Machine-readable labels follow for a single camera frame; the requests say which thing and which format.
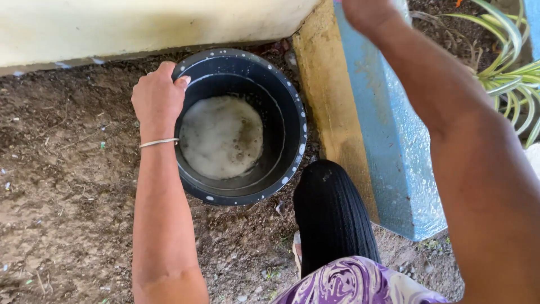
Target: white wall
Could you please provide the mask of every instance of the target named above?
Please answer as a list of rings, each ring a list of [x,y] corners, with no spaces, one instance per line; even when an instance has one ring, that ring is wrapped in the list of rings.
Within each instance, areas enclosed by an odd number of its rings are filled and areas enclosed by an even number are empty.
[[[0,0],[0,67],[292,35],[319,0]]]

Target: soap suds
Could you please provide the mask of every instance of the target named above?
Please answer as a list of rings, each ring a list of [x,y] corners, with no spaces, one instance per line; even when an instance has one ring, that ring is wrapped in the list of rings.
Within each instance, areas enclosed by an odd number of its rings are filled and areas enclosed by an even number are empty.
[[[262,154],[262,120],[233,96],[200,100],[180,128],[180,150],[200,175],[223,180],[249,173]]]

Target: leg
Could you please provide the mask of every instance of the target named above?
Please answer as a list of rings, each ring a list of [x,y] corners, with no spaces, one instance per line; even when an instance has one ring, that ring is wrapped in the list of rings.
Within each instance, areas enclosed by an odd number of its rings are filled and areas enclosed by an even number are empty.
[[[360,194],[338,164],[319,160],[304,169],[294,191],[294,211],[302,238],[302,277],[352,255],[381,262]]]

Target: silver bangle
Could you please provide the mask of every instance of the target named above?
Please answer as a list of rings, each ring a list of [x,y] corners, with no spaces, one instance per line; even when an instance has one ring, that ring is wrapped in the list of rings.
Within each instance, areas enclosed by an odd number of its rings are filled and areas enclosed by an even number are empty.
[[[166,140],[151,141],[151,142],[143,143],[142,145],[139,146],[139,148],[148,147],[148,146],[151,146],[153,144],[158,144],[158,143],[166,143],[166,142],[172,142],[172,141],[177,142],[179,140],[180,140],[179,138],[169,138]]]

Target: pebble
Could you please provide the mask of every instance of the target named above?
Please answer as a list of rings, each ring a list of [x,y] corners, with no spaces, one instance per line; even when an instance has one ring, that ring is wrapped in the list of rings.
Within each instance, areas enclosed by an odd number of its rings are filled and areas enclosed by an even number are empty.
[[[429,262],[426,262],[424,264],[424,271],[427,273],[431,273],[433,271],[433,265],[431,265],[431,263]]]

